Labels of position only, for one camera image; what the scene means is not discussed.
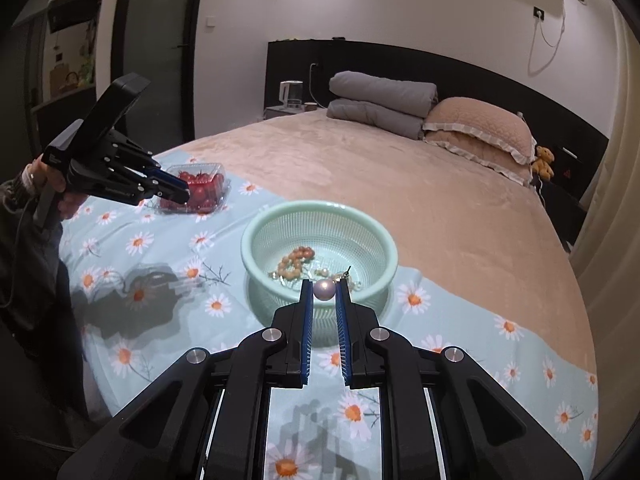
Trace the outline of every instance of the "curtain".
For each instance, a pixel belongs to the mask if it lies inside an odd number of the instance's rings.
[[[614,8],[618,101],[584,226],[571,254],[593,335],[601,468],[640,409],[640,44]]]

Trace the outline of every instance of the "headboard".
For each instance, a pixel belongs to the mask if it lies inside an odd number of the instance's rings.
[[[286,40],[269,43],[264,86],[264,105],[275,106],[280,81],[305,83],[305,101],[321,105],[335,96],[329,79],[337,72],[353,70],[389,79],[427,81],[438,87],[438,97],[463,96],[497,105],[513,113],[522,112],[533,136],[556,155],[555,184],[580,198],[595,174],[607,147],[607,137],[573,112],[531,88],[450,57],[421,50],[346,40]],[[567,154],[565,148],[577,160]]]

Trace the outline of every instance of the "stuffed toy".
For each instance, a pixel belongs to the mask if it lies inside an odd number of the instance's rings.
[[[548,182],[554,176],[554,170],[551,169],[549,164],[556,158],[550,149],[543,146],[536,146],[536,155],[537,157],[531,165],[531,170],[533,173],[537,173],[542,180]]]

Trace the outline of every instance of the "light blue cloth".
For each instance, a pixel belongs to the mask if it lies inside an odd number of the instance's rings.
[[[189,159],[184,152],[159,158],[165,168]],[[271,322],[250,301],[240,238],[258,211],[283,199],[228,177],[226,208],[208,217],[90,198],[64,222],[60,255],[72,304],[112,414],[189,348],[231,348]],[[537,335],[406,267],[399,267],[379,321],[415,346],[465,349],[590,476],[596,384]],[[302,480],[380,478],[377,391],[345,388],[336,352],[314,348],[303,390],[273,390],[265,478],[279,478],[275,465],[283,458],[296,462]]]

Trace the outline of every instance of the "beige blanket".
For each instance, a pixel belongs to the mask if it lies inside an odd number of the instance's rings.
[[[595,372],[580,290],[532,190],[437,146],[329,119],[324,110],[180,149],[288,200],[332,200],[368,213],[391,232],[400,265],[532,330]]]

